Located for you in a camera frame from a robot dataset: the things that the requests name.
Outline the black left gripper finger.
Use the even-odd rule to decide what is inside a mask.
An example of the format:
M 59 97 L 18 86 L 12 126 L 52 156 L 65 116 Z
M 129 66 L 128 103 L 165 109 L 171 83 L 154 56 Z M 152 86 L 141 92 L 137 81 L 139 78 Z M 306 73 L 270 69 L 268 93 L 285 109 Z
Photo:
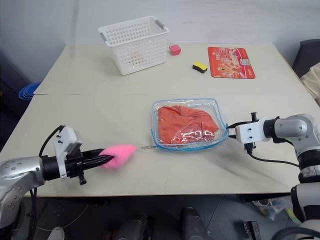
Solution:
M 84 158 L 96 158 L 103 151 L 103 148 L 92 149 L 87 151 L 82 151 L 81 154 Z
M 83 169 L 96 168 L 96 167 L 99 167 L 99 166 L 102 166 L 102 165 L 108 163 L 112 159 L 114 159 L 114 156 L 112 156 L 112 155 L 95 156 L 95 157 L 90 158 L 90 159 L 85 159 L 83 161 L 83 163 L 82 163 L 82 168 Z

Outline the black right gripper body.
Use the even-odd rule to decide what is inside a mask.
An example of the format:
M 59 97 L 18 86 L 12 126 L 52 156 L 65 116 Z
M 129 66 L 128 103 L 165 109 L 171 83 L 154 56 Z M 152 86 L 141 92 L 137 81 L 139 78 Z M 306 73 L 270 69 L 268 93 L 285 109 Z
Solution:
M 259 124 L 257 119 L 257 113 L 252 112 L 251 123 L 238 125 L 234 128 L 236 140 L 244 145 L 246 153 L 252 153 L 256 148 L 256 140 L 259 137 Z

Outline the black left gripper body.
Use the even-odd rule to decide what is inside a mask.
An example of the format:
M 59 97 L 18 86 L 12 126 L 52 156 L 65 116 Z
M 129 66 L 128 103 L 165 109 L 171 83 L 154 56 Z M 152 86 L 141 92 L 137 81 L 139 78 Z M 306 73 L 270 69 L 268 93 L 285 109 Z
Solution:
M 78 177 L 80 185 L 87 183 L 84 176 L 84 156 L 79 148 L 66 156 L 65 168 L 68 178 Z

